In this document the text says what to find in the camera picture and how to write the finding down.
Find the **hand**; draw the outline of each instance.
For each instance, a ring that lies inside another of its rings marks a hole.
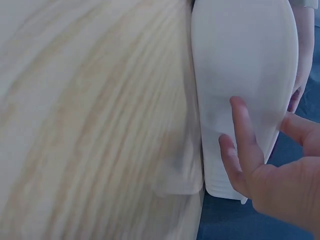
[[[315,10],[310,7],[291,7],[298,32],[299,58],[297,75],[288,111],[295,113],[306,89],[312,67],[315,46]]]
[[[227,135],[219,144],[232,187],[258,212],[320,236],[320,125],[287,113],[280,130],[303,146],[305,157],[275,167],[265,164],[244,101],[232,97],[230,103],[237,152]]]

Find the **blue surface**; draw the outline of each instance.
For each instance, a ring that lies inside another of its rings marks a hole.
[[[315,27],[311,74],[296,114],[320,122],[320,28]],[[269,163],[281,166],[302,157],[302,148],[282,133]],[[312,240],[295,226],[257,213],[251,201],[221,199],[205,194],[197,240]]]

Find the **finger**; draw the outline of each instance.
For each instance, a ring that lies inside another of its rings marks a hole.
[[[247,183],[232,139],[228,135],[221,135],[219,137],[219,145],[222,162],[232,187],[238,193],[250,198]]]
[[[238,157],[245,178],[265,164],[264,154],[258,146],[253,125],[245,102],[240,97],[230,99]]]
[[[289,106],[288,106],[288,112],[291,112],[291,113],[295,113],[297,108],[298,108],[298,105],[299,105],[299,102],[301,100],[301,97],[302,97],[302,88],[299,87],[291,96],[291,99],[290,99],[290,103],[289,103]]]
[[[317,123],[287,112],[281,123],[280,131],[298,144],[303,145],[308,134],[315,128],[319,128]]]

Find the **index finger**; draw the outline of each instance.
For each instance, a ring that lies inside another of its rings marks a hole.
[[[258,146],[246,103],[237,96],[230,99],[238,158],[243,174],[252,173],[265,164],[264,154]]]
[[[281,123],[280,131],[298,144],[303,145],[308,134],[315,128],[319,128],[318,123],[287,112]]]

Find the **wooden surface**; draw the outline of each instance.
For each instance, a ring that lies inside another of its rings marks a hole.
[[[0,239],[192,240],[188,0],[0,1]]]

